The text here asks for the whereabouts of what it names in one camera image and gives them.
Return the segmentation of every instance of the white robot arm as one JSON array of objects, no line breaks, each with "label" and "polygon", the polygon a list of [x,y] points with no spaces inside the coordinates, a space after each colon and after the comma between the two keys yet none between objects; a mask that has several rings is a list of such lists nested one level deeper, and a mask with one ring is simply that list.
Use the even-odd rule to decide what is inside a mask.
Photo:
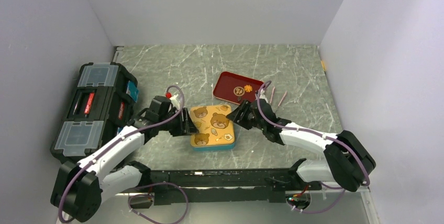
[{"label": "white robot arm", "polygon": [[[227,115],[227,118],[246,129],[252,127],[261,129],[271,142],[294,145],[314,152],[321,157],[320,160],[316,161],[300,159],[291,168],[287,169],[286,179],[290,180],[288,186],[291,188],[304,188],[312,182],[336,182],[344,189],[352,192],[359,188],[364,182],[364,176],[356,160],[332,139],[339,140],[351,148],[358,155],[368,173],[374,169],[374,160],[351,132],[343,131],[336,134],[313,131],[289,120],[276,117],[265,99],[260,99],[260,103],[268,119],[278,125],[297,130],[286,130],[270,125],[259,114],[257,103],[250,103],[246,100],[236,110]],[[63,205],[63,211],[80,222],[90,219],[101,203],[117,193],[129,188],[151,184],[150,173],[152,171],[138,162],[132,162],[117,172],[110,172],[130,153],[156,136],[160,130],[169,131],[172,136],[197,133],[196,127],[189,120],[186,108],[183,108],[176,120],[128,136],[135,130],[169,118],[176,112],[177,110],[170,99],[157,96],[153,99],[150,108],[140,112],[129,123],[129,126],[124,127],[119,135],[98,151],[77,164],[64,163],[59,170],[54,185],[51,203],[57,207],[59,206],[68,183],[82,169],[84,169],[83,173],[76,178],[75,187],[69,190]],[[195,172],[194,174],[204,178],[202,174],[205,174],[205,172]]]}]

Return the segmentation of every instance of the cable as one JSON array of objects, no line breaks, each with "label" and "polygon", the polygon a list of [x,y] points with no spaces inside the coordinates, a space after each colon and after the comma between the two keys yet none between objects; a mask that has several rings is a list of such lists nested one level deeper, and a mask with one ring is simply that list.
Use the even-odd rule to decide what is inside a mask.
[{"label": "cable", "polygon": [[325,184],[325,183],[323,183],[323,182],[321,182],[321,184],[322,184],[322,186],[324,186],[324,187],[326,187],[326,188],[328,188],[328,189],[334,189],[334,190],[342,189],[341,186],[329,186],[329,185],[327,185],[327,184]]},{"label": "cable", "polygon": [[[301,209],[299,209],[299,211],[301,212],[301,213],[303,213],[303,214],[321,214],[321,213],[323,213],[323,212],[327,212],[328,210],[330,210],[330,209],[332,209],[341,199],[342,199],[342,197],[344,196],[344,193],[346,192],[346,190],[344,189],[344,190],[342,190],[341,191],[341,193],[339,194],[339,196],[338,196],[338,198],[336,198],[335,199],[335,201],[333,201],[333,203],[331,203],[331,205],[330,206],[328,206],[328,207],[326,207],[326,208],[324,208],[324,209],[322,209],[322,210],[316,210],[316,211],[305,211],[305,210],[301,210]],[[292,207],[292,209],[294,209],[295,207],[294,206],[292,206],[288,201],[287,201],[287,204],[290,206],[290,207]]]},{"label": "cable", "polygon": [[[267,88],[269,85],[271,84],[271,81],[266,81],[265,83],[263,83],[262,85],[261,85],[261,87],[259,88],[259,90],[258,90],[258,94],[260,94],[261,93],[261,91],[264,89],[264,88]],[[259,110],[259,113],[261,114],[261,116],[262,116],[262,118],[265,120],[265,121],[267,121],[269,124],[271,124],[271,125],[273,125],[273,126],[276,126],[276,127],[279,127],[279,128],[282,128],[282,129],[287,129],[287,130],[296,130],[296,131],[305,131],[305,132],[309,132],[309,133],[312,133],[312,134],[314,134],[314,135],[317,135],[317,136],[319,136],[319,137],[323,137],[323,135],[321,134],[321,133],[319,133],[319,132],[317,132],[317,131],[314,131],[314,130],[311,130],[311,129],[308,129],[308,128],[294,128],[294,127],[287,127],[287,126],[281,126],[281,125],[278,125],[278,124],[276,124],[276,123],[273,123],[271,120],[269,120],[265,115],[264,115],[264,113],[263,113],[263,111],[262,111],[262,109],[261,109],[261,105],[260,105],[260,99],[259,99],[259,96],[257,95],[256,96],[256,100],[257,100],[257,103],[258,103],[258,110]],[[335,143],[337,143],[337,144],[339,144],[339,145],[341,145],[342,147],[344,147],[352,156],[353,156],[353,158],[356,160],[356,162],[358,163],[358,165],[359,165],[359,168],[362,170],[362,173],[364,174],[364,178],[365,178],[365,184],[362,184],[363,186],[369,186],[370,185],[370,178],[369,178],[369,174],[367,173],[367,170],[365,169],[365,167],[364,167],[364,165],[362,164],[362,162],[361,162],[361,160],[359,160],[359,157],[358,157],[358,155],[348,146],[348,145],[346,145],[346,144],[344,144],[344,143],[342,143],[342,141],[339,141],[339,140],[337,140],[337,139],[335,139],[335,138],[332,138],[332,137],[329,137],[329,136],[325,136],[326,137],[326,139],[328,139],[328,140],[331,140],[331,141],[333,141],[333,142],[335,142]]]},{"label": "cable", "polygon": [[[176,88],[176,89],[179,91],[179,93],[180,93],[180,95],[181,95],[181,97],[182,97],[182,100],[181,100],[181,103],[180,103],[180,108],[177,110],[177,112],[176,112],[172,117],[170,117],[170,118],[168,118],[168,119],[166,119],[166,120],[164,120],[164,121],[162,121],[162,122],[159,122],[159,123],[156,123],[156,124],[153,124],[153,125],[149,125],[149,126],[145,126],[145,127],[142,127],[142,128],[140,128],[140,129],[136,129],[136,130],[134,130],[134,131],[132,131],[132,132],[130,132],[130,133],[125,134],[123,137],[117,139],[116,141],[114,141],[113,143],[111,143],[107,148],[105,148],[103,151],[101,151],[101,152],[97,155],[97,157],[95,158],[95,160],[100,159],[100,158],[101,158],[103,155],[105,155],[108,151],[110,151],[110,150],[111,150],[112,148],[114,148],[117,144],[119,144],[121,141],[125,140],[125,139],[128,138],[129,136],[131,136],[131,135],[133,135],[133,134],[136,134],[136,133],[139,133],[139,132],[141,132],[141,131],[148,130],[148,129],[150,129],[150,128],[154,128],[154,127],[157,127],[157,126],[161,126],[161,125],[166,124],[166,123],[168,123],[169,121],[173,120],[175,117],[177,117],[177,116],[182,112],[183,106],[184,106],[184,104],[185,104],[185,97],[184,97],[184,95],[183,95],[182,90],[181,90],[180,87],[178,87],[177,85],[170,85],[170,86],[168,86],[167,89],[166,89],[166,92],[168,92],[171,88]],[[80,175],[81,175],[84,171],[86,171],[88,168],[90,168],[90,166],[92,166],[93,164],[94,164],[93,161],[89,161],[89,162],[88,162],[88,163],[87,163],[82,169],[80,169],[80,171],[77,172],[77,174],[75,174],[74,177],[72,178],[72,180],[68,183],[68,185],[67,185],[66,188],[65,188],[65,191],[63,191],[63,194],[62,194],[62,197],[60,198],[60,203],[59,203],[59,219],[60,219],[60,222],[61,222],[61,223],[69,223],[69,222],[71,222],[71,221],[74,220],[74,217],[71,218],[71,219],[69,219],[69,220],[65,220],[65,219],[64,219],[64,217],[63,217],[63,205],[65,204],[66,197],[68,196],[68,192],[69,192],[69,190],[71,189],[72,185],[73,185],[73,184],[75,183],[75,181],[80,177]]]},{"label": "cable", "polygon": [[264,178],[264,180],[271,180],[271,181],[274,181],[274,182],[278,182],[278,183],[282,183],[282,184],[288,184],[288,183],[290,183],[290,181],[280,181],[280,180],[276,180],[275,178],[272,178],[272,177],[265,177]]},{"label": "cable", "polygon": [[306,185],[304,187],[304,190],[302,190],[302,192],[300,192],[299,194],[293,195],[293,197],[301,197],[305,193],[305,191],[307,191],[307,189],[308,189],[308,185]]},{"label": "cable", "polygon": [[[158,186],[158,185],[170,185],[170,186],[174,186],[174,187],[176,187],[177,189],[179,189],[179,191],[181,191],[181,193],[182,193],[183,196],[185,197],[185,212],[184,212],[183,215],[179,218],[179,220],[177,220],[177,221],[175,221],[175,222],[172,222],[172,223],[170,223],[170,224],[177,224],[177,223],[181,222],[181,221],[183,220],[183,218],[185,218],[186,213],[188,212],[188,208],[189,208],[189,204],[190,204],[190,203],[188,202],[188,197],[187,197],[186,193],[185,193],[184,190],[181,189],[178,185],[173,184],[173,183],[170,183],[170,182],[160,182],[160,183],[154,183],[154,184],[151,184],[151,185],[135,187],[135,188],[133,188],[133,189],[137,189],[137,190],[139,190],[139,189],[144,189],[144,188],[147,188],[147,187]],[[148,221],[151,221],[151,222],[154,223],[154,224],[163,224],[163,223],[157,222],[157,221],[155,221],[155,220],[153,220],[153,219],[150,219],[150,218],[148,218],[147,216],[145,216],[144,214],[142,214],[141,212],[138,212],[138,211],[136,211],[136,210],[134,210],[134,209],[131,208],[131,201],[132,201],[132,199],[134,199],[135,197],[138,197],[138,196],[147,196],[147,195],[145,195],[145,194],[138,194],[138,195],[131,196],[131,197],[128,199],[128,207],[129,207],[129,209],[131,210],[131,212],[135,213],[135,214],[138,215],[138,216],[141,216],[141,217],[145,218],[145,219],[148,220]]]}]

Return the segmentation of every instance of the white wall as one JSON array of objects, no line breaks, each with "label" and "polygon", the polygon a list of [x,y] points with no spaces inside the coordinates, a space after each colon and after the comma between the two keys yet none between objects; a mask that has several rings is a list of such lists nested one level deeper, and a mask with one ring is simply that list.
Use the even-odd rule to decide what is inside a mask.
[{"label": "white wall", "polygon": [[113,47],[87,0],[0,0],[1,223],[55,223],[50,143],[81,64]]},{"label": "white wall", "polygon": [[342,0],[90,0],[114,45],[320,44]]},{"label": "white wall", "polygon": [[320,45],[382,223],[442,223],[444,0],[344,0]]}]

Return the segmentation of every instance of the toolbox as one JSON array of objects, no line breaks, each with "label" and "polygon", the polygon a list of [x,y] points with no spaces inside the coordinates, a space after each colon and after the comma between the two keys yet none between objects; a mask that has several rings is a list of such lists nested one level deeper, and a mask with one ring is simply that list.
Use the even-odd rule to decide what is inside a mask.
[{"label": "toolbox", "polygon": [[131,119],[138,93],[136,78],[123,65],[83,65],[69,109],[51,145],[52,155],[64,163],[94,153]]}]

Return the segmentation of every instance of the gray marble floor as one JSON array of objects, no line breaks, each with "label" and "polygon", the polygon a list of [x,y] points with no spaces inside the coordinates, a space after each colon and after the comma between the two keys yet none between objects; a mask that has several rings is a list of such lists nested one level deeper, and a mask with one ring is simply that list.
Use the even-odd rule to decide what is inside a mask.
[{"label": "gray marble floor", "polygon": [[[124,47],[118,62],[139,81],[136,111],[149,106],[170,84],[179,85],[188,108],[225,104],[212,91],[222,71],[276,87],[277,115],[319,131],[340,132],[341,125],[316,46],[312,45],[150,45]],[[288,95],[277,108],[284,92]],[[270,143],[260,130],[235,127],[236,146],[228,151],[196,152],[190,137],[160,133],[128,159],[152,169],[232,169],[289,167],[308,151]]]}]

